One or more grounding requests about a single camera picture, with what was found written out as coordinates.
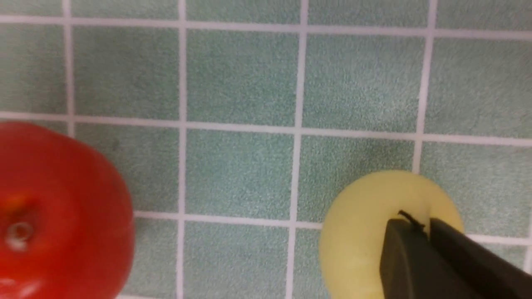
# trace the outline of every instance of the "yellow object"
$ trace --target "yellow object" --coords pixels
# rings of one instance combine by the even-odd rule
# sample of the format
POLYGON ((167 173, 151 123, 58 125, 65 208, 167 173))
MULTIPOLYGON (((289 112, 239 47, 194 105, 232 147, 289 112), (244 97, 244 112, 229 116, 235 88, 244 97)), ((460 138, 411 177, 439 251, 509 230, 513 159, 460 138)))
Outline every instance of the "yellow object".
POLYGON ((463 232, 451 199, 434 182, 406 171, 382 171, 347 186, 327 212, 320 236, 321 273, 331 299, 383 299, 379 267, 389 219, 411 214, 430 232, 440 218, 463 232))

